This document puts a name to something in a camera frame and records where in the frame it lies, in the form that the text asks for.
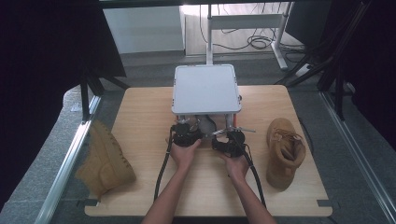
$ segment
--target desk leg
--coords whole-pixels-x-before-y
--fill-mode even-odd
[[[213,44],[212,44],[212,5],[207,6],[207,44],[206,44],[206,64],[213,64]]]
[[[285,59],[283,58],[282,53],[280,52],[279,44],[280,44],[280,41],[282,40],[282,35],[285,32],[286,22],[288,21],[290,7],[291,7],[291,2],[288,2],[288,7],[283,12],[282,20],[280,21],[280,26],[276,32],[276,40],[275,40],[275,42],[273,42],[271,44],[271,47],[272,47],[274,54],[276,56],[276,59],[277,59],[277,63],[279,63],[281,70],[288,69],[288,65],[286,64]]]

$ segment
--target forearm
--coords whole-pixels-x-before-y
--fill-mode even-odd
[[[250,188],[245,178],[233,178],[232,181],[250,224],[276,223],[274,218]]]
[[[179,168],[148,210],[142,223],[172,223],[188,168]]]

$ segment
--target person's right hand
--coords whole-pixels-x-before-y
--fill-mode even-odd
[[[230,158],[224,153],[220,153],[219,156],[224,159],[228,175],[232,181],[245,180],[248,172],[248,161],[245,156]]]

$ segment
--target hand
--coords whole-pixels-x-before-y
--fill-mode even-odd
[[[230,158],[224,153],[220,153],[219,156],[224,159],[228,175],[232,181],[245,180],[248,172],[248,161],[245,156]]]
[[[195,149],[201,144],[201,139],[189,147],[180,147],[175,143],[172,144],[171,157],[175,161],[178,169],[190,169],[194,159]]]

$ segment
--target person's left hand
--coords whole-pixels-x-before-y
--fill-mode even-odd
[[[180,147],[175,143],[172,144],[171,157],[175,161],[178,169],[190,169],[194,159],[195,149],[201,144],[201,139],[189,147]]]

